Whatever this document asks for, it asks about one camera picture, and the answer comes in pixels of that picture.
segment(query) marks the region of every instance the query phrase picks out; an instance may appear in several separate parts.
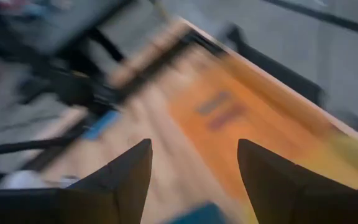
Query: wooden board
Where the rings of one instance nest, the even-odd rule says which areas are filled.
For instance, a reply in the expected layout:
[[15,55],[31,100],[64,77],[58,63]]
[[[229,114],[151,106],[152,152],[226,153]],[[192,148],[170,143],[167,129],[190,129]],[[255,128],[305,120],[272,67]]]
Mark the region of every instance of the wooden board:
[[[112,85],[127,83],[190,27],[197,29],[181,19],[170,25],[114,72]],[[125,102],[121,117],[97,141],[72,144],[44,178],[87,176],[151,138],[152,179],[143,223],[163,222],[205,201],[217,203],[233,222],[256,223],[236,157],[238,139],[246,138],[358,189],[358,133],[227,51],[216,58],[197,45],[186,49]]]

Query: black cable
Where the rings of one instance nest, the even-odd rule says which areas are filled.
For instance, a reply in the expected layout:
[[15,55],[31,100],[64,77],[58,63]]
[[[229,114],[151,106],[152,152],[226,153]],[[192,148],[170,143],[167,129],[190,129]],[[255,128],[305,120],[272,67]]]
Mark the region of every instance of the black cable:
[[70,143],[73,137],[59,137],[40,141],[27,141],[0,145],[0,154],[19,152],[28,149],[47,149],[54,146],[62,146]]

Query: yellow surface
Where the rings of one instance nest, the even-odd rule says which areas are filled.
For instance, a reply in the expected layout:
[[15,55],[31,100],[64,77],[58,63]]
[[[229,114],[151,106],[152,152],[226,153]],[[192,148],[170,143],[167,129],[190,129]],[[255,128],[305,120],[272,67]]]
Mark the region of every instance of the yellow surface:
[[[344,151],[350,155],[358,154],[357,144],[345,150],[346,141],[344,143],[340,138],[349,137],[330,126],[320,134],[314,133],[259,91],[234,78],[243,73],[231,72],[224,59],[210,66],[170,101],[170,113],[224,189],[243,202],[250,221],[256,222],[250,215],[252,211],[237,163],[240,138],[256,142],[314,172],[358,189],[357,162],[341,156]],[[210,113],[199,112],[200,106],[212,102],[221,93],[229,97]],[[225,114],[230,114],[229,118],[219,128],[211,128],[211,123]]]

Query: concrete floor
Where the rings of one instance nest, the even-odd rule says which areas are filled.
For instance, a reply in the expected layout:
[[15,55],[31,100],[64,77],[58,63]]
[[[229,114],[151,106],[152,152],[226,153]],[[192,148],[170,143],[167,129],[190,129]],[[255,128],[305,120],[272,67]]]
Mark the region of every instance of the concrete floor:
[[[358,21],[358,1],[292,1]],[[358,115],[358,34],[260,0],[163,0],[162,3],[169,14],[184,17],[212,35],[228,22],[236,23],[251,46],[321,85],[328,96],[329,111],[347,110]],[[125,54],[133,55],[163,24],[152,5],[139,0],[137,5],[107,22],[102,30]],[[93,47],[93,56],[105,71],[116,66],[97,45]],[[0,132],[0,143],[30,139],[48,122],[56,120],[55,116],[65,106],[53,96],[44,96],[32,106],[6,110],[13,97],[7,89],[20,76],[12,71],[20,66],[3,62],[0,65],[6,77],[0,83],[0,127],[39,116],[48,119]],[[20,158],[20,154],[0,156],[0,170],[13,170]]]

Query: blue object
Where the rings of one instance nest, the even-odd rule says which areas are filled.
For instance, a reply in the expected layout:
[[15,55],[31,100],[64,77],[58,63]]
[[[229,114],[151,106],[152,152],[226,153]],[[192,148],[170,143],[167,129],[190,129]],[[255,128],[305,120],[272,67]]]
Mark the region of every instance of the blue object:
[[225,218],[221,210],[214,203],[207,203],[167,224],[224,224]]
[[89,131],[85,132],[82,138],[88,140],[96,140],[99,135],[113,122],[115,122],[119,117],[117,111],[107,112],[99,121],[97,121]]

